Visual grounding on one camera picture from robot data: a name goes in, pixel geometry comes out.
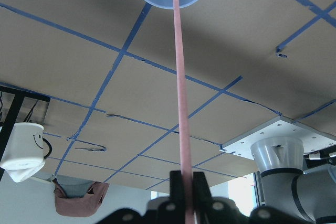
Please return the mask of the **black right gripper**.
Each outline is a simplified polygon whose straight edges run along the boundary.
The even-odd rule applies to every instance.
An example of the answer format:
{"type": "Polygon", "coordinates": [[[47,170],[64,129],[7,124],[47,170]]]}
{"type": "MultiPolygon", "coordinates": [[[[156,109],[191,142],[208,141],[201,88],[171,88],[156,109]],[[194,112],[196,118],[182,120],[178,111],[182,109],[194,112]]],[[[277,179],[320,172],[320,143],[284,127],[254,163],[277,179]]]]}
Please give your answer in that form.
{"type": "MultiPolygon", "coordinates": [[[[203,172],[193,172],[193,204],[197,213],[196,223],[308,223],[272,207],[258,207],[249,217],[234,209],[226,198],[212,199],[203,172]]],[[[156,210],[147,210],[142,216],[130,208],[114,211],[98,223],[187,223],[185,191],[180,170],[170,171],[170,200],[161,203],[156,210]]]]}

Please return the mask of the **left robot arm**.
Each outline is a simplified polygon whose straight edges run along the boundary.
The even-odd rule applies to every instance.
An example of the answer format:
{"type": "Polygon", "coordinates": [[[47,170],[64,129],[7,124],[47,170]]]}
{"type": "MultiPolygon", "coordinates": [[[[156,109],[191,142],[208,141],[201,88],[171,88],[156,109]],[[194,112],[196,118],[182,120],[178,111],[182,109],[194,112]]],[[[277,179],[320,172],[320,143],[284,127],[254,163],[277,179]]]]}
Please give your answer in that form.
{"type": "Polygon", "coordinates": [[[305,174],[297,138],[265,138],[250,149],[266,206],[310,223],[335,223],[335,166],[305,174]]]}

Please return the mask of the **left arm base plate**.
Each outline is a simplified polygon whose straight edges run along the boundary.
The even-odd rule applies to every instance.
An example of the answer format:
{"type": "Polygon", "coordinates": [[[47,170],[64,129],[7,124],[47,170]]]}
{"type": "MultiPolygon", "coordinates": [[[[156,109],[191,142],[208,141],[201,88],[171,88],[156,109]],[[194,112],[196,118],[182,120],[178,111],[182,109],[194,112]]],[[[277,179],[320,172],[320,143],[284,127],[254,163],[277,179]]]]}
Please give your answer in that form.
{"type": "Polygon", "coordinates": [[[318,131],[310,126],[277,116],[231,140],[220,151],[253,160],[251,146],[268,138],[291,137],[300,139],[304,153],[319,151],[335,145],[335,136],[318,131]]]}

